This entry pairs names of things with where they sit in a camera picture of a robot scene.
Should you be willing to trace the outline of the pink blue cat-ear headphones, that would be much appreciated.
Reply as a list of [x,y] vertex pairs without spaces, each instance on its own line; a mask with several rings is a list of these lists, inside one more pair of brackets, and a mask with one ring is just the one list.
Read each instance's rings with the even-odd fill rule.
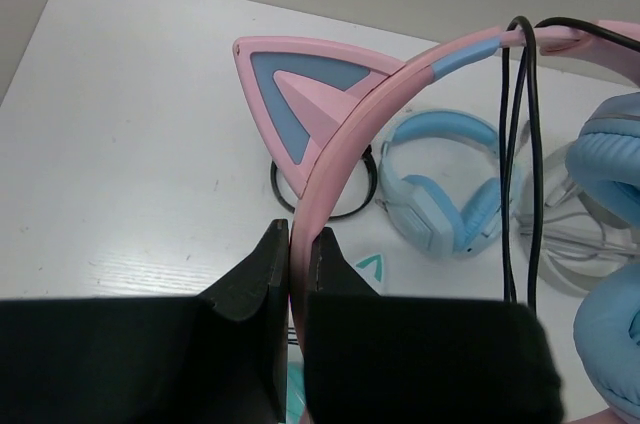
[[[500,122],[479,135],[499,161],[498,208],[492,222],[509,224],[519,107],[530,115],[533,159],[533,223],[527,301],[535,316],[544,184],[539,128],[537,58],[560,55],[639,78],[639,28],[621,21],[587,22],[554,17],[532,25],[516,17],[506,29],[491,28],[438,45],[409,61],[325,40],[247,37],[234,54],[251,114],[277,167],[297,196],[289,268],[294,328],[303,353],[306,291],[313,243],[366,146],[416,94],[457,69],[494,54],[523,55],[516,80],[504,78]],[[519,304],[509,262],[504,295]]]

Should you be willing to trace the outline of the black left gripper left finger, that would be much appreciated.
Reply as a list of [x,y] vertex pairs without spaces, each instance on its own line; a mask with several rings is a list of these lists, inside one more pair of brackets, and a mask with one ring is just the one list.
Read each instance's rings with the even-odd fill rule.
[[281,423],[289,230],[193,296],[5,300],[5,423]]

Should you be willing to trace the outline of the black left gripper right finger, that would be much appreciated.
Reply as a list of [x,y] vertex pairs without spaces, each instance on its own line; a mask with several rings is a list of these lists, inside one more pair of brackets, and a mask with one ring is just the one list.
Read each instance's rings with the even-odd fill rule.
[[496,300],[382,296],[325,228],[312,247],[303,338],[315,423],[559,423],[543,327]]

